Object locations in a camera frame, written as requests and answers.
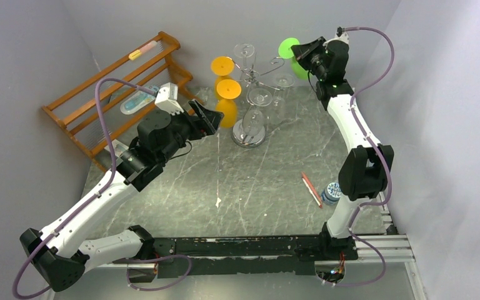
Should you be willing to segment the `orange plastic goblet front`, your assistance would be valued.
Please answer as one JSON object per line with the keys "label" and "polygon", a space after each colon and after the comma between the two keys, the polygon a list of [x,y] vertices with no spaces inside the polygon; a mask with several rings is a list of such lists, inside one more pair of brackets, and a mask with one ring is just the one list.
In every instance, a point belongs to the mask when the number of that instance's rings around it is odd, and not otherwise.
{"label": "orange plastic goblet front", "polygon": [[236,123],[238,117],[236,99],[241,95],[241,91],[240,84],[232,79],[224,79],[217,84],[216,110],[224,115],[220,124],[222,128],[231,128]]}

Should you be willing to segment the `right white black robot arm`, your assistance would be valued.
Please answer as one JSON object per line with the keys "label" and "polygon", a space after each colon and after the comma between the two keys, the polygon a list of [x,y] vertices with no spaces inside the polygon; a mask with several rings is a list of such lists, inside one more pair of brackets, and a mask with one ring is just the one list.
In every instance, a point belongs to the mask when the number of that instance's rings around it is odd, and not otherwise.
{"label": "right white black robot arm", "polygon": [[323,108],[336,122],[346,143],[348,155],[338,174],[342,196],[323,231],[327,237],[318,243],[319,253],[334,259],[343,243],[352,240],[349,230],[358,207],[383,192],[389,179],[394,150],[383,145],[361,116],[355,92],[345,78],[349,42],[345,35],[325,40],[319,37],[307,44],[290,47],[295,61],[317,79],[315,92]]}

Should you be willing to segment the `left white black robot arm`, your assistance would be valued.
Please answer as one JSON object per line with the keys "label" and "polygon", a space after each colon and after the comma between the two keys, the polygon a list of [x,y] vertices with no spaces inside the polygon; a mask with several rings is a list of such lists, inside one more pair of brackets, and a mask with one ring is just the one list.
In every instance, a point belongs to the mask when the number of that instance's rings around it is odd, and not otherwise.
{"label": "left white black robot arm", "polygon": [[162,109],[151,111],[137,125],[137,136],[101,181],[68,212],[38,231],[25,230],[19,240],[32,256],[31,264],[48,284],[63,291],[86,272],[118,259],[144,263],[156,258],[155,240],[135,225],[123,232],[89,240],[91,230],[109,212],[141,192],[155,180],[178,150],[191,141],[216,133],[224,114],[205,108],[196,100],[194,114],[174,115]]}

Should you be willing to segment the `small clear wine glass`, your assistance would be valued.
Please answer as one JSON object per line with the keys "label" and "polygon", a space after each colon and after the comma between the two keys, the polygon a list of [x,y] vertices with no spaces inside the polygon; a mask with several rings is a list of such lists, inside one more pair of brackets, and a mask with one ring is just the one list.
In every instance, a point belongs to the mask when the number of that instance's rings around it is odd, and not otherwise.
{"label": "small clear wine glass", "polygon": [[239,71],[238,81],[251,79],[256,59],[255,47],[249,43],[240,43],[235,45],[233,53],[236,57],[233,62]]}

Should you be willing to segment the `orange plastic goblet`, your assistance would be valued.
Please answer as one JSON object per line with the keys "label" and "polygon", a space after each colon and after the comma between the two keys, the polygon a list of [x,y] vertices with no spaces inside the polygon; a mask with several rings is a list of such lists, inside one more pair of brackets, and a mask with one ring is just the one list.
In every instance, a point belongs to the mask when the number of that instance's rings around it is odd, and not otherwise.
{"label": "orange plastic goblet", "polygon": [[214,81],[214,95],[220,100],[221,97],[218,93],[218,84],[223,80],[232,79],[231,73],[234,71],[235,64],[230,57],[219,56],[212,60],[210,68],[216,75]]}
{"label": "orange plastic goblet", "polygon": [[241,91],[240,84],[232,79],[224,79],[217,84],[216,110],[224,115],[220,124],[222,128],[231,128],[236,123],[238,117],[236,99],[241,95]]}

